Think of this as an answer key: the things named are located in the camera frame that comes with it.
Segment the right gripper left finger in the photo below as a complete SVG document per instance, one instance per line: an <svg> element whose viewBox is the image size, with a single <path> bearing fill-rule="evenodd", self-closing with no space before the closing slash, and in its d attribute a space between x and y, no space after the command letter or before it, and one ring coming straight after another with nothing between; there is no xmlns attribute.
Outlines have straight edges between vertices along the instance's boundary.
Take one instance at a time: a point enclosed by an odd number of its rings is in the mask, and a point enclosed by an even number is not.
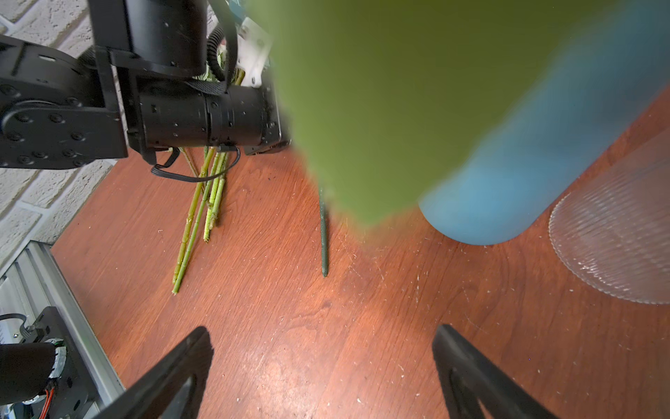
<svg viewBox="0 0 670 419"><path fill-rule="evenodd" d="M197 418L214 349L204 326L195 328L99 418Z"/></svg>

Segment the teal ceramic vase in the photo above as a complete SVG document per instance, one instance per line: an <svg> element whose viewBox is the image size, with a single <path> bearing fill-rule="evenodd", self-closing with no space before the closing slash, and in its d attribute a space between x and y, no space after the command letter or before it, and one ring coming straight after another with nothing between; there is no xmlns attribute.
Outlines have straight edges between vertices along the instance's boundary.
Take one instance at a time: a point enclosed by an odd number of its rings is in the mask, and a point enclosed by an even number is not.
<svg viewBox="0 0 670 419"><path fill-rule="evenodd" d="M572 34L541 80L464 166L420 201L465 244L520 235L669 82L669 4L620 1Z"/></svg>

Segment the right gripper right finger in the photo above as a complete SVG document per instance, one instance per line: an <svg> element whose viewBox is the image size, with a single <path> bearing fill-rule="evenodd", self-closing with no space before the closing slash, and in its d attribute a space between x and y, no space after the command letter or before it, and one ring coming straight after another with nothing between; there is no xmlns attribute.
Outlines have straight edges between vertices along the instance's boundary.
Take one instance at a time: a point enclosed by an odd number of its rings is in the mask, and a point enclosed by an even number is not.
<svg viewBox="0 0 670 419"><path fill-rule="evenodd" d="M451 418L553 418L555 415L477 350L453 326L436 330L432 352Z"/></svg>

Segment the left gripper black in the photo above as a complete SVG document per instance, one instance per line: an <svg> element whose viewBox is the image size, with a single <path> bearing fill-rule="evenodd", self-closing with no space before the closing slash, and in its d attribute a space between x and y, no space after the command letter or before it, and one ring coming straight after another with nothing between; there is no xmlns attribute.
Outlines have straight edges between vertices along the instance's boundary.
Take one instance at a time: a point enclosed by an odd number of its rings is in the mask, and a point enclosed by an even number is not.
<svg viewBox="0 0 670 419"><path fill-rule="evenodd" d="M291 145L288 125L268 88L153 80L140 91L140 109L150 148L222 146L263 155Z"/></svg>

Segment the clear ribbed glass vase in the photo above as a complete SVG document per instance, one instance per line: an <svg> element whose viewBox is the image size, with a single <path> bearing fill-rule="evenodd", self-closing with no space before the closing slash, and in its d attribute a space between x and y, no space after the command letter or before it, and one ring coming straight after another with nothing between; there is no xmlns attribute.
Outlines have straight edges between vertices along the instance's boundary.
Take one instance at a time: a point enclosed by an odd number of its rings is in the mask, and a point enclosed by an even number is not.
<svg viewBox="0 0 670 419"><path fill-rule="evenodd" d="M669 133L564 197L549 220L564 265L599 291L669 302Z"/></svg>

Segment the white lilac flower bouquet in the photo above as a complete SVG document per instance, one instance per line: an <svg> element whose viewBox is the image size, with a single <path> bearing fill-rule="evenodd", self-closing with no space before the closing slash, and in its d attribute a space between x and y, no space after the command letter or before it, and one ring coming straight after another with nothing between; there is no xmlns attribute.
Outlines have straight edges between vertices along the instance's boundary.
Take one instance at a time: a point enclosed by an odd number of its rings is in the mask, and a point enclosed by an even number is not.
<svg viewBox="0 0 670 419"><path fill-rule="evenodd" d="M250 1L298 153L367 229L464 164L613 1Z"/></svg>

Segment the white pink flower bunch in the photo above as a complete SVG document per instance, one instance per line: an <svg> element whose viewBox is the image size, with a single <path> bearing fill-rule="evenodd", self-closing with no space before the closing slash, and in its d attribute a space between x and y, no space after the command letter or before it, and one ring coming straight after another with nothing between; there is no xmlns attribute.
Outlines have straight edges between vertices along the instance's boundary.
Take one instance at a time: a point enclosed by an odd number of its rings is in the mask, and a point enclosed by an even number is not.
<svg viewBox="0 0 670 419"><path fill-rule="evenodd" d="M201 167L200 177L214 176L223 173L229 168L228 153L219 152L216 148L206 148L204 162ZM218 176L195 187L195 192L188 210L188 216L184 227L183 237L174 268L172 293L176 295L181 289L181 284L186 276L189 262L195 246L199 240L200 229L204 229L202 240L209 242L212 230L212 219L214 212L219 210L216 206L221 201L219 185L225 181L225 176Z"/></svg>

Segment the aluminium rail frame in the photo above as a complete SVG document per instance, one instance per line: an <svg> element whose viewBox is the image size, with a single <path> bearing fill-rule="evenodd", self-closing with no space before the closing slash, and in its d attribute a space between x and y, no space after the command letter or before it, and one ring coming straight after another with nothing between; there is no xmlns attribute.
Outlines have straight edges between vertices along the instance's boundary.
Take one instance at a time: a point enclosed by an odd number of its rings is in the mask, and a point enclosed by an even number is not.
<svg viewBox="0 0 670 419"><path fill-rule="evenodd" d="M59 309L92 375L97 395L78 411L82 418L94 418L123 393L124 386L52 256L51 246L31 241L1 272L1 312L24 314L31 324L46 307Z"/></svg>

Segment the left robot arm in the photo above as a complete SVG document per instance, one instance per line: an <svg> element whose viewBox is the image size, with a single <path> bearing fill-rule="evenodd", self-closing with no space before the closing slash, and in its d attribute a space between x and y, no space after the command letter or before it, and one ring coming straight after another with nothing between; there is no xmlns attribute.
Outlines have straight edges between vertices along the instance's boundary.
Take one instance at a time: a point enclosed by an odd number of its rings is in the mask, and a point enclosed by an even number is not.
<svg viewBox="0 0 670 419"><path fill-rule="evenodd" d="M161 151L264 155L290 146L274 90L234 82L242 41L225 1L92 1L94 45L80 57L1 39L1 165L75 169Z"/></svg>

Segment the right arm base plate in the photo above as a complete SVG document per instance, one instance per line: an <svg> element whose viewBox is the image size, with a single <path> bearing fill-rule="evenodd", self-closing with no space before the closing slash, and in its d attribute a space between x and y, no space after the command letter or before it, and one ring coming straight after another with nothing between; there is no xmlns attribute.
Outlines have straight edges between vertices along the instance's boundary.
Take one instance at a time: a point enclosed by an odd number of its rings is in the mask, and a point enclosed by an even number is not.
<svg viewBox="0 0 670 419"><path fill-rule="evenodd" d="M1 316L1 417L84 418L99 399L57 307Z"/></svg>

